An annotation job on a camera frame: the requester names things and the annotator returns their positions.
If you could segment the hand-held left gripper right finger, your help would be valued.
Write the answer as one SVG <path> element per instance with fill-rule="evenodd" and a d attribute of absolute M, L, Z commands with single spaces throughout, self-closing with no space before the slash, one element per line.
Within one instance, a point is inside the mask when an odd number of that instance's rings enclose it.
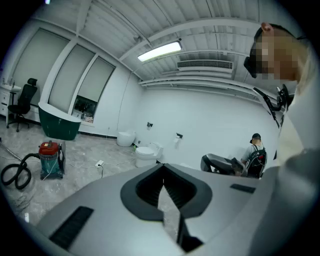
<path fill-rule="evenodd" d="M 171 203 L 165 230 L 173 248 L 162 256 L 249 256 L 253 231 L 244 213 L 258 180 L 164 164 L 162 186 Z"/>

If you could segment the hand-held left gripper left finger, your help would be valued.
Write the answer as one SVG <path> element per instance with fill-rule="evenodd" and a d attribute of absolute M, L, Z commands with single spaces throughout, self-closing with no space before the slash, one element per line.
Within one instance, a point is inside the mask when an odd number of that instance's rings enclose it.
<path fill-rule="evenodd" d="M 184 250 L 161 221 L 139 219 L 122 203 L 122 186 L 147 170 L 148 167 L 134 168 L 87 184 L 48 211 L 36 228 L 50 238 L 79 207 L 87 207 L 93 211 L 69 246 L 69 254 L 183 256 Z"/>

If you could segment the grey curved machine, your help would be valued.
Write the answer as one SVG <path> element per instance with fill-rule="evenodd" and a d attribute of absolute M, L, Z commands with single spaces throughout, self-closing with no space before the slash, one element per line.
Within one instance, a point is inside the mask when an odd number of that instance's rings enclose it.
<path fill-rule="evenodd" d="M 205 154 L 201 158 L 200 169 L 204 172 L 221 175 L 239 177 L 246 177 L 248 175 L 245 165 L 235 157 L 228 159 L 212 153 Z"/>

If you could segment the white round bin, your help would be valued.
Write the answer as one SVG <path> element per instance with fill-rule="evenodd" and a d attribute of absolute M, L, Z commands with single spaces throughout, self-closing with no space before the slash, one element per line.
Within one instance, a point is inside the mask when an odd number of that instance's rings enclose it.
<path fill-rule="evenodd" d="M 117 134 L 117 145 L 121 147 L 130 147 L 136 138 L 136 132 L 133 130 L 119 131 Z"/>

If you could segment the red vacuum cleaner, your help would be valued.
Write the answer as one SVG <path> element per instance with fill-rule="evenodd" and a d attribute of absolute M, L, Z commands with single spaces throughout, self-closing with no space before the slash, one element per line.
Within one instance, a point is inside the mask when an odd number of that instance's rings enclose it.
<path fill-rule="evenodd" d="M 50 178 L 60 178 L 60 167 L 59 167 L 59 143 L 53 142 L 43 142 L 39 146 L 38 151 L 40 163 L 41 163 L 41 172 L 40 179 L 50 179 Z"/>

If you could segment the green bathtub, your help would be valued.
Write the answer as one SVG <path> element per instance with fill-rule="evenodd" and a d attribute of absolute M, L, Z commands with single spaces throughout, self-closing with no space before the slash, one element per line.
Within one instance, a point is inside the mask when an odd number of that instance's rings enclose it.
<path fill-rule="evenodd" d="M 38 103 L 38 114 L 47 137 L 64 141 L 76 138 L 82 123 L 79 118 L 42 101 Z"/>

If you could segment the glass window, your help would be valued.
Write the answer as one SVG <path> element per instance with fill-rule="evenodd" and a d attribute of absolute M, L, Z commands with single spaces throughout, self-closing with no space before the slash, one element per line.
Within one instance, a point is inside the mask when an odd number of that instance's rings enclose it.
<path fill-rule="evenodd" d="M 78 95 L 72 110 L 72 116 L 83 122 L 93 123 L 97 102 Z"/>

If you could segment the person's torso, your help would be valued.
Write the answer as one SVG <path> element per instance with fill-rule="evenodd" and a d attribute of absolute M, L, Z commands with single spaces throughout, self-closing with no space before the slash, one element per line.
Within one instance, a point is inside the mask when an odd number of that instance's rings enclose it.
<path fill-rule="evenodd" d="M 312 46 L 292 103 L 283 115 L 274 166 L 305 150 L 320 149 L 320 61 Z"/>

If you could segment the black chest-mounted rig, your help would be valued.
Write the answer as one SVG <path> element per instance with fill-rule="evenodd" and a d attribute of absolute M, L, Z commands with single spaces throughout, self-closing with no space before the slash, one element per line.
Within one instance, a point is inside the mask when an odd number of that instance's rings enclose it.
<path fill-rule="evenodd" d="M 280 126 L 283 123 L 283 119 L 281 119 L 281 121 L 278 122 L 276 112 L 281 111 L 282 108 L 287 110 L 294 99 L 294 94 L 289 94 L 289 91 L 285 84 L 282 85 L 282 89 L 277 87 L 278 96 L 276 97 L 276 105 L 273 105 L 271 99 L 260 89 L 254 87 L 252 91 L 256 94 L 258 100 L 266 109 L 266 111 L 272 116 L 278 128 L 280 128 Z"/>

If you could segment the metal vacuum wand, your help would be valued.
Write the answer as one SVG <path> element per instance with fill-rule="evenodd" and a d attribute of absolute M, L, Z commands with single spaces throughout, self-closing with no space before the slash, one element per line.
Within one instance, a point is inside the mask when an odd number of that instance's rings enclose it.
<path fill-rule="evenodd" d="M 9 153 L 9 154 L 10 154 L 13 158 L 15 158 L 16 160 L 22 161 L 22 159 L 21 159 L 18 155 L 16 155 L 16 154 L 13 153 L 10 149 L 8 149 L 6 146 L 4 146 L 2 142 L 0 142 L 0 147 L 1 147 L 2 149 L 4 149 L 7 153 Z"/>

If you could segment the white roller blind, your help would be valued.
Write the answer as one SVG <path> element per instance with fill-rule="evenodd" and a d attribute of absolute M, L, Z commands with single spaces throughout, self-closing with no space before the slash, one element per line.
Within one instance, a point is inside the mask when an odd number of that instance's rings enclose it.
<path fill-rule="evenodd" d="M 51 89 L 48 103 L 67 113 L 78 82 L 94 53 L 76 44 L 62 64 Z"/>
<path fill-rule="evenodd" d="M 98 102 L 115 67 L 98 57 L 85 76 L 78 96 Z"/>
<path fill-rule="evenodd" d="M 43 88 L 50 70 L 69 40 L 47 30 L 38 29 L 21 54 L 13 73 L 18 86 L 36 79 Z"/>

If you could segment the ceiling air vent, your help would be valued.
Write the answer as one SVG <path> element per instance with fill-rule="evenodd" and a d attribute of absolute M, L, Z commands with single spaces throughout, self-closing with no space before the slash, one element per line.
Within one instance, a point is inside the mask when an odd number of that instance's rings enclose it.
<path fill-rule="evenodd" d="M 176 68 L 179 71 L 210 71 L 231 74 L 234 70 L 232 61 L 215 59 L 198 59 L 178 61 Z"/>

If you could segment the black office chair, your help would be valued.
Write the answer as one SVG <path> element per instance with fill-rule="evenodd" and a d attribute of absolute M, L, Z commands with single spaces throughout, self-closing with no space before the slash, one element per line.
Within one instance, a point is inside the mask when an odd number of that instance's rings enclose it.
<path fill-rule="evenodd" d="M 32 98 L 38 90 L 37 81 L 38 80 L 35 78 L 29 78 L 27 84 L 22 88 L 17 104 L 14 104 L 14 100 L 12 99 L 12 104 L 7 107 L 7 110 L 15 114 L 15 118 L 6 125 L 7 129 L 9 128 L 9 125 L 15 123 L 17 123 L 16 132 L 19 132 L 19 125 L 21 123 L 26 124 L 28 129 L 30 128 L 30 124 L 27 122 L 24 115 L 31 109 Z"/>

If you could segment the white drawer cabinet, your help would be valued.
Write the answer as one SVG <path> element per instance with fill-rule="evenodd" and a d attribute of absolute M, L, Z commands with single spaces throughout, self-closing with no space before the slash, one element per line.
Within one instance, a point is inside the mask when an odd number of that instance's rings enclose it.
<path fill-rule="evenodd" d="M 0 84 L 0 115 L 8 116 L 8 106 L 17 104 L 21 90 L 16 85 Z"/>

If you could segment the ceiling light panel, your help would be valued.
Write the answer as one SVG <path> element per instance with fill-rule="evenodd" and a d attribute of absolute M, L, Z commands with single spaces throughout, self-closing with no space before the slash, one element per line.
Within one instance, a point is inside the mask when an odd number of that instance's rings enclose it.
<path fill-rule="evenodd" d="M 178 41 L 175 41 L 145 52 L 144 54 L 139 55 L 137 58 L 140 62 L 145 62 L 159 56 L 179 52 L 181 49 L 181 44 Z"/>

